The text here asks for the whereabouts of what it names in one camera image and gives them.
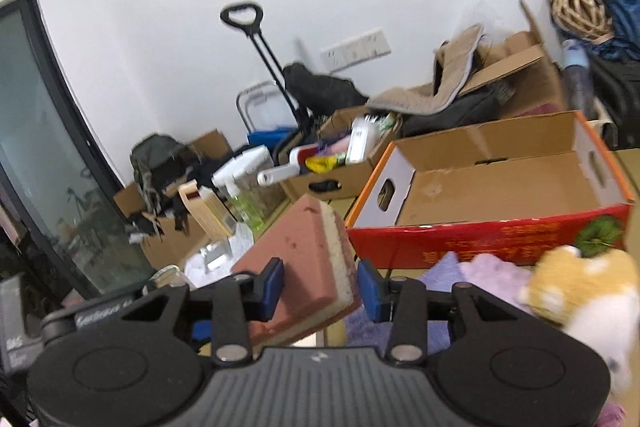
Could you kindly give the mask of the pink yellow sponge block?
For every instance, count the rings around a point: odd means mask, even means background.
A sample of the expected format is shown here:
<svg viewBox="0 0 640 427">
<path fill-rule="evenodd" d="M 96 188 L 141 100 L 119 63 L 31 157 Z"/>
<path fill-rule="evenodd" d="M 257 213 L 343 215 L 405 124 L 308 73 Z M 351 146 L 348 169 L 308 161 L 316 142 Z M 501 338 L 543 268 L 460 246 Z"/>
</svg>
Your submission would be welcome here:
<svg viewBox="0 0 640 427">
<path fill-rule="evenodd" d="M 326 202 L 301 197 L 232 272 L 259 273 L 273 257 L 284 263 L 284 286 L 272 319 L 248 324 L 255 350 L 296 343 L 360 307 L 355 251 L 344 220 Z"/>
</svg>

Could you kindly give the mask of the white spray bottle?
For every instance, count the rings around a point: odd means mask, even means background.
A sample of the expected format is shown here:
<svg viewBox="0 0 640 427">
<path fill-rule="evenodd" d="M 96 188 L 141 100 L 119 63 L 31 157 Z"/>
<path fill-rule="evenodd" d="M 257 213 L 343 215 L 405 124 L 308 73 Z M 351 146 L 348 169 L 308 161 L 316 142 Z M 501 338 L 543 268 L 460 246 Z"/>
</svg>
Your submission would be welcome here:
<svg viewBox="0 0 640 427">
<path fill-rule="evenodd" d="M 253 233 L 265 225 L 265 211 L 256 204 L 252 190 L 257 184 L 257 173 L 270 161 L 265 145 L 243 150 L 229 159 L 212 176 L 214 187 L 226 195 L 235 214 Z"/>
</svg>

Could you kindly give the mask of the red orange cardboard box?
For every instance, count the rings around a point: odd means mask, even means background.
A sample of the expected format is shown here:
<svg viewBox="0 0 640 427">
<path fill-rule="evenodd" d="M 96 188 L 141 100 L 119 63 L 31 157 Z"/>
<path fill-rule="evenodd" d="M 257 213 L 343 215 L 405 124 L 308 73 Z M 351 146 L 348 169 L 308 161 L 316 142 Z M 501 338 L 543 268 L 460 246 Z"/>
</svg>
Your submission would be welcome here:
<svg viewBox="0 0 640 427">
<path fill-rule="evenodd" d="M 426 269 L 449 251 L 532 265 L 555 246 L 623 244 L 634 191 L 582 114 L 486 122 L 390 143 L 346 219 L 357 255 Z"/>
</svg>

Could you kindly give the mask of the white lint roller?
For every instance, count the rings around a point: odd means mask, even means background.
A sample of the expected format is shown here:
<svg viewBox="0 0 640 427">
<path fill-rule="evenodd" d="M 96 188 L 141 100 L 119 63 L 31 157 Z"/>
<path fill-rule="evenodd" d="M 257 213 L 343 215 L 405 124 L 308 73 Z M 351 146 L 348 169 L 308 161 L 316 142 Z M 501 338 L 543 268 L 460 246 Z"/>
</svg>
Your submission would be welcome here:
<svg viewBox="0 0 640 427">
<path fill-rule="evenodd" d="M 319 148 L 318 144 L 301 145 L 292 148 L 290 155 L 288 155 L 288 163 L 259 171 L 257 173 L 257 183 L 260 186 L 270 186 L 298 176 L 300 168 L 305 164 L 306 159 L 314 156 Z"/>
</svg>

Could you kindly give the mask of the brown cardboard box with clutter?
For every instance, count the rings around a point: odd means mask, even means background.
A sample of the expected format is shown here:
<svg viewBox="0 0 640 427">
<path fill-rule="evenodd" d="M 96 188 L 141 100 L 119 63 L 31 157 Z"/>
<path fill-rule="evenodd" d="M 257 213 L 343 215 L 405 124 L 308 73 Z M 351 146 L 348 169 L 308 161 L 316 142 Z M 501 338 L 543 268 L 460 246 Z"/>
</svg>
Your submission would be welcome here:
<svg viewBox="0 0 640 427">
<path fill-rule="evenodd" d="M 339 136 L 349 134 L 352 131 L 352 123 L 357 117 L 368 115 L 364 106 L 349 107 L 337 110 L 319 129 L 319 138 L 324 141 L 337 139 Z M 384 150 L 390 142 L 400 135 L 402 119 L 395 114 L 390 115 L 390 129 L 385 129 L 381 139 L 375 147 L 356 164 L 336 166 L 327 173 L 314 173 L 306 167 L 298 176 L 291 176 L 280 182 L 280 187 L 285 191 L 291 202 L 295 202 L 305 194 L 314 195 L 321 200 L 341 199 L 356 197 L 366 185 L 369 176 L 378 165 Z"/>
</svg>

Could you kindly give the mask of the yellow pink snack bag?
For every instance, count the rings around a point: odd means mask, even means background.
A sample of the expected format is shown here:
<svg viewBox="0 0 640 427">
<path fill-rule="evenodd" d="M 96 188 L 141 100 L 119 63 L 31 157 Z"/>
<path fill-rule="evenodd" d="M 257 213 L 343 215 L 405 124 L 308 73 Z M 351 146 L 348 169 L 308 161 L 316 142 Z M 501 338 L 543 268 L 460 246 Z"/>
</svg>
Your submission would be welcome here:
<svg viewBox="0 0 640 427">
<path fill-rule="evenodd" d="M 323 174 L 340 167 L 343 162 L 343 155 L 312 156 L 305 160 L 305 166 L 313 173 Z"/>
</svg>

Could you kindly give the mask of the white plastic bottle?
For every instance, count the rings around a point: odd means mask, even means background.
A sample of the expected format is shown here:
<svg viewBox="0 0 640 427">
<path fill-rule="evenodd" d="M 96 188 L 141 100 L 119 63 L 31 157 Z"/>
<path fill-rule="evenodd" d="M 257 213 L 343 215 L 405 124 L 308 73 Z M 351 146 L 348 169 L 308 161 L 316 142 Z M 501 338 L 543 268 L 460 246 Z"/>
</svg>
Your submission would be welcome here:
<svg viewBox="0 0 640 427">
<path fill-rule="evenodd" d="M 346 152 L 346 164 L 355 165 L 363 162 L 370 154 L 380 137 L 378 118 L 370 115 L 357 117 L 352 122 L 349 143 Z"/>
</svg>

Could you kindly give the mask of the folding step stool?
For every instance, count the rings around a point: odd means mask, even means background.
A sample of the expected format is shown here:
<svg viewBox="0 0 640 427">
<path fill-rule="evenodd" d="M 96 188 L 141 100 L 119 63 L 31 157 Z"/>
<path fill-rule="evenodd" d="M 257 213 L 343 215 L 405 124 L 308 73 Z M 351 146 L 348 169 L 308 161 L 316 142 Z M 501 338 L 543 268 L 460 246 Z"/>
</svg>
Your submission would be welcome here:
<svg viewBox="0 0 640 427">
<path fill-rule="evenodd" d="M 247 141 L 274 147 L 298 128 L 291 107 L 273 81 L 255 83 L 235 98 L 235 107 L 246 129 Z"/>
</svg>

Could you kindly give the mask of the yellow white plush toy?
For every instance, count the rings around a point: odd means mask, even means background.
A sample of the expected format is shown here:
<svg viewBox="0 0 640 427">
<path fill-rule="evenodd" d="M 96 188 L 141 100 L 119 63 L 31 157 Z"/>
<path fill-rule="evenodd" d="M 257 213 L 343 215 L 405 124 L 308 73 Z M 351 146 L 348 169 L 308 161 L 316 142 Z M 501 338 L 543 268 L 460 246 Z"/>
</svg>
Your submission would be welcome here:
<svg viewBox="0 0 640 427">
<path fill-rule="evenodd" d="M 630 254 L 609 249 L 587 258 L 574 246 L 553 248 L 534 266 L 518 302 L 596 351 L 611 392 L 626 392 L 639 329 L 639 269 Z"/>
</svg>

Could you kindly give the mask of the dark glass door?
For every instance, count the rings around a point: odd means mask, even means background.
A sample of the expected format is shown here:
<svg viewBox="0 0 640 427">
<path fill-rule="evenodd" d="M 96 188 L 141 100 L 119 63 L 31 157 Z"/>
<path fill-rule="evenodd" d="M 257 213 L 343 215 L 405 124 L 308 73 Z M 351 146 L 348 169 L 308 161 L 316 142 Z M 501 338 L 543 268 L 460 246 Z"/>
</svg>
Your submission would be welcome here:
<svg viewBox="0 0 640 427">
<path fill-rule="evenodd" d="M 32 243 L 81 296 L 151 275 L 113 199 L 122 186 L 70 97 L 36 0 L 1 8 L 1 186 Z"/>
</svg>

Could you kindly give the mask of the black bag on trolley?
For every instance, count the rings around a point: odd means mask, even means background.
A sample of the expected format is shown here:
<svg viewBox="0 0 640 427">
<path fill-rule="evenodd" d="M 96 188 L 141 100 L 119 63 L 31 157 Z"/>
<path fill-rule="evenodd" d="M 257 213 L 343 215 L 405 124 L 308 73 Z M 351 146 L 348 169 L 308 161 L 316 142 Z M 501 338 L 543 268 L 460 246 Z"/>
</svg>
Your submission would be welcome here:
<svg viewBox="0 0 640 427">
<path fill-rule="evenodd" d="M 299 62 L 283 69 L 285 89 L 314 116 L 331 116 L 339 109 L 363 106 L 369 98 L 350 79 L 316 75 Z"/>
</svg>

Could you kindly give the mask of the clear water bottle blue cap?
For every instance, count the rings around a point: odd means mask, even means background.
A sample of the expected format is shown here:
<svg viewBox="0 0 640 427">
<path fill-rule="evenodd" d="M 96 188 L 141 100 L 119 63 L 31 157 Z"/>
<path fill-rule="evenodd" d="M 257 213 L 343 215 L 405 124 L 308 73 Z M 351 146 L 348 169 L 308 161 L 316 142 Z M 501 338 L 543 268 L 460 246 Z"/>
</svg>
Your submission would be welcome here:
<svg viewBox="0 0 640 427">
<path fill-rule="evenodd" d="M 562 42 L 562 76 L 568 105 L 579 110 L 587 120 L 598 117 L 594 104 L 593 81 L 586 49 L 575 39 Z"/>
</svg>

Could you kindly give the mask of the black backpack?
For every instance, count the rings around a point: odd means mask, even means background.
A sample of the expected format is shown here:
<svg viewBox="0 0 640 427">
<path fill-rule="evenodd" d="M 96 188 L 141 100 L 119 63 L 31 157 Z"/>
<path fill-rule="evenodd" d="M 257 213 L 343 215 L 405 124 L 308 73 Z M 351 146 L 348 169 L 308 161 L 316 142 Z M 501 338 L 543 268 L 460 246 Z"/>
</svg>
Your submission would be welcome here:
<svg viewBox="0 0 640 427">
<path fill-rule="evenodd" d="M 608 61 L 590 55 L 596 97 L 617 129 L 619 150 L 639 147 L 639 62 Z"/>
</svg>

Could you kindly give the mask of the woven rattan ball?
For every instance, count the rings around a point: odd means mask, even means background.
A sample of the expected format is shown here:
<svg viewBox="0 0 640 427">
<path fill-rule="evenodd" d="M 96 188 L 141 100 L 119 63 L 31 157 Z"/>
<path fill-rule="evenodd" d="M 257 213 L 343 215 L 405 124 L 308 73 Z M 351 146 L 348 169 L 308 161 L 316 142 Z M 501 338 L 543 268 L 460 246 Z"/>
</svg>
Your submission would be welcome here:
<svg viewBox="0 0 640 427">
<path fill-rule="evenodd" d="M 612 17 L 602 0 L 548 0 L 555 25 L 575 38 L 602 44 L 614 38 Z"/>
</svg>

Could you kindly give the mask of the white wall socket strip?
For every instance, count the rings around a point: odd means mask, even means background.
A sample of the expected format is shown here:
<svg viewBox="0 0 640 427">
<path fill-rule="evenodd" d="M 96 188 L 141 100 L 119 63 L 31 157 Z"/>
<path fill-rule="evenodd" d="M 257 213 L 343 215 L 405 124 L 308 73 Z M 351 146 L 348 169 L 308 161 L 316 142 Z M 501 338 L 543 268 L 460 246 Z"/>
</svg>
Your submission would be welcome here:
<svg viewBox="0 0 640 427">
<path fill-rule="evenodd" d="M 382 28 L 373 29 L 320 52 L 323 66 L 328 72 L 341 72 L 346 68 L 391 54 L 392 49 Z"/>
</svg>

